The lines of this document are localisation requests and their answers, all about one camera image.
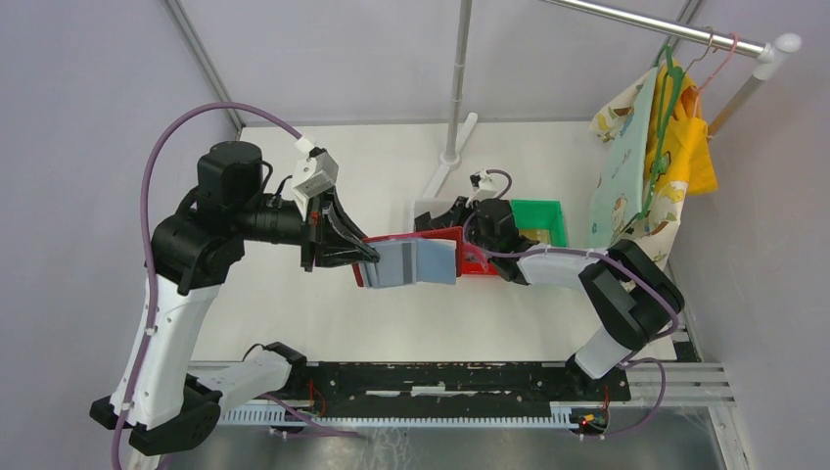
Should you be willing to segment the red leather card holder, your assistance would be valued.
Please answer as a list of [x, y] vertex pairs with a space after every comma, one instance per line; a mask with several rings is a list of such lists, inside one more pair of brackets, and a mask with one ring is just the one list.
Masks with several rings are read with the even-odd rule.
[[369, 237], [364, 241], [380, 254], [380, 260], [352, 266], [359, 288], [378, 290], [419, 283], [454, 285], [459, 278], [458, 245], [465, 242], [459, 226]]

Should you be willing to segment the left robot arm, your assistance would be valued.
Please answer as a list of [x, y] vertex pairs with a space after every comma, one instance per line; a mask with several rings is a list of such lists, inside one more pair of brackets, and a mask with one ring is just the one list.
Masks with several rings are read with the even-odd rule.
[[206, 314], [247, 242], [296, 246], [305, 271], [379, 260], [342, 207], [336, 161], [306, 140], [298, 146], [291, 199], [266, 191], [273, 168], [256, 145], [212, 146], [197, 162], [197, 185], [152, 234], [142, 328], [118, 387], [90, 409], [105, 428], [128, 431], [138, 452], [193, 449], [223, 413], [271, 392], [290, 400], [305, 391], [306, 357], [282, 343], [219, 372], [188, 370]]

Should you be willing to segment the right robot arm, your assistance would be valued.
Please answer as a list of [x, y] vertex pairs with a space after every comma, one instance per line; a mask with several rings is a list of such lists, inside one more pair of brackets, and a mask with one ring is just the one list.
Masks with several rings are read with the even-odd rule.
[[502, 280], [523, 285], [554, 285], [584, 293], [601, 323], [568, 360], [568, 392], [589, 400], [605, 376], [628, 364], [652, 341], [670, 335], [685, 306], [680, 290], [663, 270], [628, 239], [600, 249], [555, 247], [521, 234], [514, 203], [456, 199], [437, 221], [458, 226], [474, 260]]

